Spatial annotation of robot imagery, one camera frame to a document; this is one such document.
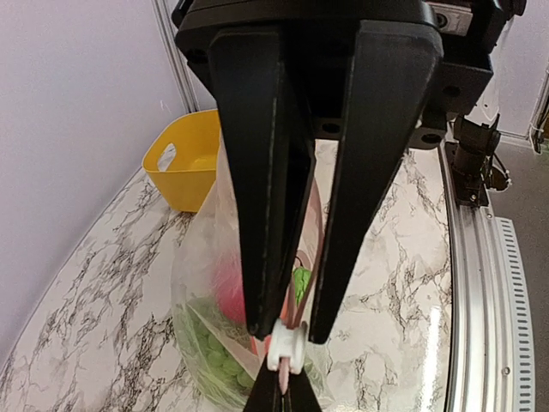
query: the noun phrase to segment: floor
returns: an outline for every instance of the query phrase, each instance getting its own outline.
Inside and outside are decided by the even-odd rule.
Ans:
[[[549,410],[549,150],[503,142],[497,151],[513,185],[492,193],[497,216],[513,220],[526,272],[536,357],[536,410]]]

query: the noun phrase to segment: white wall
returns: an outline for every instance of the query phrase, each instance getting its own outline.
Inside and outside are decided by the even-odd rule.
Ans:
[[[549,1],[528,0],[502,51],[499,129],[526,136],[549,63]]]
[[[181,114],[150,0],[0,2],[0,368],[65,259]]]

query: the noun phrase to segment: marble table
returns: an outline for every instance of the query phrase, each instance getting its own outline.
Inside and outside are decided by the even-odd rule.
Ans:
[[[317,148],[324,202],[335,151]],[[0,375],[0,410],[217,410],[181,361],[170,311],[174,246],[192,218],[170,210],[140,171],[33,315]],[[443,411],[450,290],[437,153],[412,152],[365,237],[329,339],[328,410]]]

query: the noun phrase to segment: yellow bin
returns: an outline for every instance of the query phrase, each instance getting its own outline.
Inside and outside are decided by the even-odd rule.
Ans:
[[[168,146],[175,157],[162,172],[158,162]],[[143,159],[143,168],[170,207],[197,212],[215,181],[220,146],[217,110],[187,114],[165,128]]]

